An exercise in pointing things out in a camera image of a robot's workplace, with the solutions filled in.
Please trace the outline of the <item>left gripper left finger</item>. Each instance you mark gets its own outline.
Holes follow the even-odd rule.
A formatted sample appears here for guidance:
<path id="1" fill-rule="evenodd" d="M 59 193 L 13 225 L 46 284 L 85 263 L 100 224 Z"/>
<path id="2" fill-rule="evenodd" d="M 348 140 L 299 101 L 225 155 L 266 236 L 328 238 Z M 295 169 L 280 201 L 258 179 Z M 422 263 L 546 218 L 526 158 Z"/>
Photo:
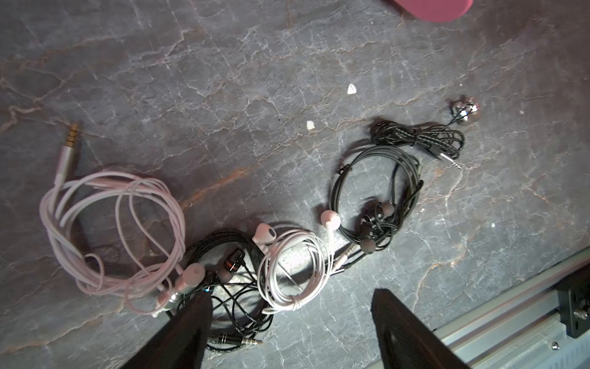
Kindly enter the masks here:
<path id="1" fill-rule="evenodd" d="M 200 368 L 213 315 L 211 296 L 198 292 L 124 368 Z"/>

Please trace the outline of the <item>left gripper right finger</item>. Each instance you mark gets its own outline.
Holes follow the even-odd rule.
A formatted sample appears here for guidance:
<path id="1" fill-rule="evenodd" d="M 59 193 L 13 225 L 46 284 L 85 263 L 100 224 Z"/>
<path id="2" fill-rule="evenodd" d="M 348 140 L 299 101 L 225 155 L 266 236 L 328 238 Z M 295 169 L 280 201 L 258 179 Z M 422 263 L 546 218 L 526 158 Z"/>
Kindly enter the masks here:
<path id="1" fill-rule="evenodd" d="M 385 368 L 469 368 L 391 291 L 373 292 L 371 313 Z"/>

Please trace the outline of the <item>black braided earphones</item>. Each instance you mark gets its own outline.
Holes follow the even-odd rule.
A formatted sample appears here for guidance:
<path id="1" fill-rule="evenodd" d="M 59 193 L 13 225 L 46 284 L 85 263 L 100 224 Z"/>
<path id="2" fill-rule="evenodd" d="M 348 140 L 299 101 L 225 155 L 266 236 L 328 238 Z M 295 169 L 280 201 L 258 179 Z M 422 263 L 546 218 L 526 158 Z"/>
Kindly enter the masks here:
<path id="1" fill-rule="evenodd" d="M 453 125 L 474 123 L 479 118 L 480 107 L 473 97 L 463 97 L 450 105 L 450 111 L 452 119 L 446 124 L 427 122 L 408 126 L 390 120 L 378 121 L 371 129 L 371 141 L 375 145 L 418 147 L 433 158 L 448 161 L 454 167 L 462 169 L 457 160 L 466 138 Z"/>

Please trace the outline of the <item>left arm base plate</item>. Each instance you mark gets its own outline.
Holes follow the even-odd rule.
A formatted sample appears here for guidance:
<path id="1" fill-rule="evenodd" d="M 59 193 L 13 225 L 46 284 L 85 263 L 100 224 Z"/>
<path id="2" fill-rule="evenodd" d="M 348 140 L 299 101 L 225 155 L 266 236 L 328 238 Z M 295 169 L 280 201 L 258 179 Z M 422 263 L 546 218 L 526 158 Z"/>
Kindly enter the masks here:
<path id="1" fill-rule="evenodd" d="M 589 265 L 560 281 L 556 290 L 566 334 L 580 338 L 589 330 Z"/>

